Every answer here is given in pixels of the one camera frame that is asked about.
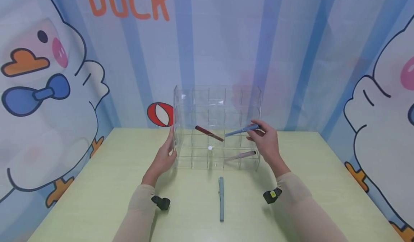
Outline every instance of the beige sleeve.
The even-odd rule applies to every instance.
[[[348,241],[298,176],[292,172],[283,174],[277,178],[277,185],[282,193],[276,203],[283,205],[300,241]]]
[[[113,242],[148,242],[156,204],[151,201],[155,189],[139,185],[128,205],[127,214],[115,234]]]

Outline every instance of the table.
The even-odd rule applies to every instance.
[[[111,241],[129,199],[167,129],[115,128],[30,242]],[[401,241],[344,165],[316,132],[279,132],[287,165],[311,190],[349,241]],[[219,221],[218,178],[224,177],[224,222]],[[262,194],[276,187],[261,160],[257,172],[173,169],[156,190],[171,199],[157,210],[152,241],[296,241],[283,210]]]

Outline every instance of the blue pen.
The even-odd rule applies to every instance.
[[[246,132],[248,130],[255,130],[255,129],[258,129],[258,128],[259,128],[259,125],[254,124],[254,125],[246,126],[245,128],[241,128],[240,130],[237,130],[237,131],[232,131],[232,132],[226,133],[226,134],[224,134],[224,136],[227,137],[227,136],[230,136],[230,135]]]
[[[218,193],[220,194],[220,221],[224,221],[224,179],[218,178]]]

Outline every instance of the acrylic grid shelf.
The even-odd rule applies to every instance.
[[[195,129],[196,125],[221,138],[243,128],[250,119],[261,116],[262,93],[259,87],[196,86],[174,89],[174,148],[178,168],[256,170],[260,155],[247,133],[228,136],[223,142]],[[225,161],[239,153],[256,155]]]

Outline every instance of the black wrist device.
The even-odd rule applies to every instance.
[[[161,198],[161,197],[156,196],[156,195],[154,195],[151,198],[151,201],[153,201],[153,203],[155,203],[160,210],[168,210],[168,208],[170,207],[170,203],[171,203],[170,199]]]
[[[282,190],[280,188],[276,187],[275,190],[267,191],[263,194],[264,199],[266,200],[267,204],[274,203],[278,197],[281,195]]]

